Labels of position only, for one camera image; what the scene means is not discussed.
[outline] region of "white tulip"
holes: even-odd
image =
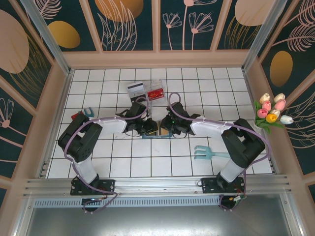
[[[279,109],[274,109],[270,112],[270,114],[275,114],[277,118],[280,116],[280,110]]]
[[[292,117],[284,115],[284,116],[281,116],[280,122],[282,124],[292,124],[294,122],[294,120]]]
[[[274,102],[277,103],[281,99],[285,99],[285,95],[283,93],[279,93],[277,96],[275,96]]]
[[[263,104],[265,101],[269,101],[269,100],[270,100],[270,95],[265,93],[264,95],[261,96],[259,102]]]

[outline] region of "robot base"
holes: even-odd
[[[226,189],[221,189],[217,184],[217,177],[202,178],[201,187],[203,193],[237,193],[237,188],[244,191],[243,177],[237,177]]]
[[[115,180],[113,180],[113,179],[100,179],[98,181],[98,185],[96,188],[100,189],[100,190],[114,192]],[[88,188],[81,180],[79,180],[77,177],[75,177],[71,181],[70,195],[71,196],[91,196],[91,195],[102,196],[102,193]]]

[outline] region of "flower bouquet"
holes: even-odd
[[[262,95],[259,102],[254,101],[256,110],[255,125],[270,134],[270,125],[283,128],[282,124],[292,124],[292,117],[281,116],[279,119],[280,112],[284,109],[285,103],[285,95],[283,93],[278,94],[273,102],[270,102],[269,94],[265,93]]]

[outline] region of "red object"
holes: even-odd
[[[153,101],[159,98],[164,97],[164,91],[162,88],[159,88],[157,90],[153,90],[148,92],[149,101]]]
[[[74,114],[73,116],[71,116],[72,120],[74,120],[79,114],[83,114],[83,112],[78,112],[77,114]]]

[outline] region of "white tiled floor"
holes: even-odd
[[[95,117],[110,117],[131,106],[126,86],[134,81],[162,79],[166,92],[179,92],[187,112],[210,119],[233,122],[254,119],[251,100],[240,68],[154,68],[76,70],[65,105],[58,137],[71,116],[92,107]],[[167,114],[167,104],[152,108],[154,120]],[[194,159],[196,145],[227,152],[214,138],[184,135],[181,138],[143,140],[126,134],[101,134],[92,153],[100,177],[171,177],[216,175],[227,158]],[[268,160],[256,163],[248,174],[270,174]],[[70,163],[55,143],[47,178],[74,178]]]

